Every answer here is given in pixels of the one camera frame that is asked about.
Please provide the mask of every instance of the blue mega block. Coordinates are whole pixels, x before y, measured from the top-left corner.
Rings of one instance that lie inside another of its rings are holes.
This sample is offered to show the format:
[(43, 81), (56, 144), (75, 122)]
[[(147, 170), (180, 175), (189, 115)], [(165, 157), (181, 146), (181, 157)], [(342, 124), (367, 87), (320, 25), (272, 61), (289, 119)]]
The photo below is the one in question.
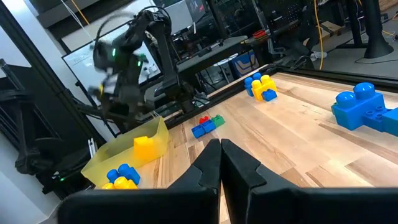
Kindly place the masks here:
[(199, 138), (200, 136), (206, 134), (206, 131), (203, 126), (199, 124), (198, 126), (192, 128), (192, 134), (195, 138)]
[(373, 110), (369, 110), (362, 115), (363, 124), (378, 130), (380, 132), (384, 131), (384, 126), (382, 122), (382, 115), (386, 112), (390, 111), (389, 109), (385, 109), (383, 106), (378, 106)]
[(362, 115), (378, 106), (385, 107), (383, 95), (375, 92), (372, 83), (360, 83), (354, 87), (354, 93), (345, 91), (337, 95), (331, 109), (339, 125), (354, 130), (364, 124)]
[(271, 100), (277, 98), (277, 95), (274, 90), (268, 89), (267, 91), (262, 92), (262, 98), (265, 101), (271, 101)]
[(261, 73), (257, 72), (253, 75), (254, 80), (261, 80)]
[(135, 168), (129, 167), (128, 164), (121, 164), (118, 171), (120, 176), (125, 177), (127, 180), (132, 180), (136, 185), (139, 184), (141, 178)]
[(384, 131), (398, 136), (398, 108), (388, 111), (382, 116)]
[(244, 79), (244, 88), (248, 92), (248, 95), (253, 97), (253, 91), (251, 90), (251, 83), (253, 82), (253, 79), (251, 77), (245, 78)]
[(115, 181), (118, 177), (120, 177), (120, 175), (119, 175), (119, 173), (118, 173), (117, 170), (113, 169), (113, 170), (110, 170), (110, 171), (106, 174), (106, 177), (108, 178), (109, 182), (113, 184), (114, 181)]
[(212, 120), (207, 120), (203, 124), (203, 129), (205, 129), (206, 133), (209, 133), (210, 131), (216, 129), (216, 124)]

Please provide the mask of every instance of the green lego block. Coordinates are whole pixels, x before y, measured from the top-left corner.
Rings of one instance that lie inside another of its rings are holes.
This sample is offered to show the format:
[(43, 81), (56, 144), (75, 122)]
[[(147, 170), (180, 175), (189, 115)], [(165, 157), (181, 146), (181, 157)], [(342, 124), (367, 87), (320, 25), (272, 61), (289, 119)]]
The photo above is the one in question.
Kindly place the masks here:
[(214, 118), (212, 118), (211, 120), (216, 125), (216, 128), (220, 127), (221, 125), (223, 125), (225, 123), (225, 120), (221, 115), (217, 115)]

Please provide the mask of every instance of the wooden table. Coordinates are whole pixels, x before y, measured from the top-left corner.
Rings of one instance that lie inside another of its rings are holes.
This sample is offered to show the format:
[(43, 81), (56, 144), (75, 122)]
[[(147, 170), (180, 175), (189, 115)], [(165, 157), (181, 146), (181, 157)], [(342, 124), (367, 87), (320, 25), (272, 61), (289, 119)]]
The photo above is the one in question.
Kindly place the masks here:
[[(338, 126), (330, 106), (352, 86), (278, 73), (277, 99), (256, 101), (243, 91), (170, 130), (165, 156), (141, 167), (141, 188), (167, 187), (213, 138), (228, 138), (266, 167), (301, 187), (398, 186), (398, 137), (362, 126)], [(398, 94), (382, 92), (388, 108)], [(220, 114), (226, 124), (195, 139), (203, 116)], [(220, 223), (229, 223), (221, 196)]]

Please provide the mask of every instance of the yellow plastic bin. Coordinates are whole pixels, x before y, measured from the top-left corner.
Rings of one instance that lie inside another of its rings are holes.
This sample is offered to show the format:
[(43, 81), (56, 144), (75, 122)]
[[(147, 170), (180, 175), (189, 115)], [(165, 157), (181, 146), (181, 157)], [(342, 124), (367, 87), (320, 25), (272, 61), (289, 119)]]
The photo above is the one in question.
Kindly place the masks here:
[[(133, 158), (133, 140), (142, 136), (147, 136), (155, 146), (154, 152), (150, 154), (150, 159), (146, 157), (144, 161)], [(167, 130), (164, 119), (160, 116), (156, 117), (101, 146), (81, 170), (81, 173), (96, 186), (102, 186), (109, 182), (106, 174), (111, 169), (118, 169), (123, 163), (137, 168), (163, 156), (167, 150), (168, 140), (169, 130)]]

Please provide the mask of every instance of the toy block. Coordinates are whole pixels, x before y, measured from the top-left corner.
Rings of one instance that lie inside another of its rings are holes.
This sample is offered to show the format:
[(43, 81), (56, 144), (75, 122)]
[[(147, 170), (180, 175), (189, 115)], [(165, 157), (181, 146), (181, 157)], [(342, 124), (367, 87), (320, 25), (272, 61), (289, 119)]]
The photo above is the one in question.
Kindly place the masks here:
[(216, 125), (212, 120), (208, 120), (202, 124), (203, 129), (206, 131), (206, 133), (209, 133), (210, 131), (216, 129)]
[(268, 89), (267, 91), (262, 92), (262, 98), (265, 101), (271, 101), (271, 100), (277, 98), (277, 95), (274, 90)]
[(214, 124), (216, 125), (216, 128), (220, 127), (221, 125), (225, 124), (225, 120), (221, 115), (216, 115), (214, 118), (211, 119)]
[(113, 189), (116, 189), (116, 188), (114, 187), (114, 185), (112, 183), (107, 183), (104, 186), (102, 186), (102, 189), (103, 190), (113, 190)]
[(143, 166), (158, 158), (155, 141), (147, 136), (134, 138), (134, 149), (132, 150), (132, 164), (135, 167)]
[(244, 88), (248, 92), (248, 95), (253, 97), (253, 91), (251, 90), (251, 83), (253, 82), (253, 79), (251, 77), (245, 78), (244, 79)]
[(386, 112), (390, 111), (389, 109), (385, 109), (383, 106), (378, 106), (374, 110), (369, 110), (362, 115), (363, 124), (378, 130), (380, 132), (384, 131), (384, 126), (382, 122), (382, 115)]
[(354, 87), (354, 93), (345, 91), (337, 95), (331, 109), (340, 126), (354, 130), (364, 124), (362, 115), (379, 106), (385, 107), (383, 95), (375, 92), (372, 83), (360, 83)]
[(254, 80), (251, 83), (253, 95), (256, 100), (263, 100), (262, 99), (262, 92), (267, 91), (268, 89), (274, 90), (277, 92), (275, 82), (269, 77), (269, 75), (263, 75), (261, 77), (261, 81)]
[(118, 190), (138, 189), (137, 185), (132, 180), (127, 180), (125, 177), (119, 177), (114, 181), (114, 187)]
[(208, 116), (205, 116), (204, 118), (200, 118), (199, 119), (199, 124), (203, 124), (205, 121), (208, 121), (208, 120), (209, 120)]
[(129, 167), (128, 164), (121, 164), (118, 171), (120, 176), (125, 177), (127, 180), (132, 180), (136, 185), (139, 184), (140, 176), (135, 168)]
[(120, 175), (119, 175), (119, 173), (118, 173), (117, 170), (113, 169), (113, 170), (110, 170), (110, 171), (106, 174), (106, 177), (108, 178), (109, 182), (113, 184), (114, 181), (115, 181), (118, 177), (120, 177)]
[(195, 138), (200, 138), (200, 136), (206, 134), (206, 131), (203, 128), (203, 126), (199, 124), (198, 126), (192, 128), (192, 134), (194, 135)]
[(260, 80), (261, 79), (261, 73), (257, 72), (253, 75), (254, 80)]
[(384, 131), (398, 136), (398, 108), (382, 115)]

